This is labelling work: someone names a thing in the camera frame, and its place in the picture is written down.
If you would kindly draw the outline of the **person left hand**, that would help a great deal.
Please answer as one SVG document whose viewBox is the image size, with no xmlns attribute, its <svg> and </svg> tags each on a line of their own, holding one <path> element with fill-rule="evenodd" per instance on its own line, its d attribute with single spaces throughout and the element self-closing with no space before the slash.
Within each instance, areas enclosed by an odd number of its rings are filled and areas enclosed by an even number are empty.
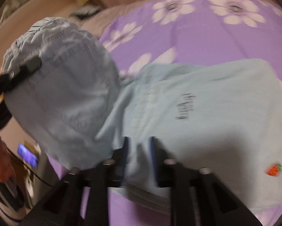
<svg viewBox="0 0 282 226">
<path fill-rule="evenodd" d="M 15 171 L 11 164 L 11 158 L 7 151 L 7 146 L 2 140 L 0 140 L 0 182 L 5 183 L 9 180 L 15 184 Z"/>
</svg>

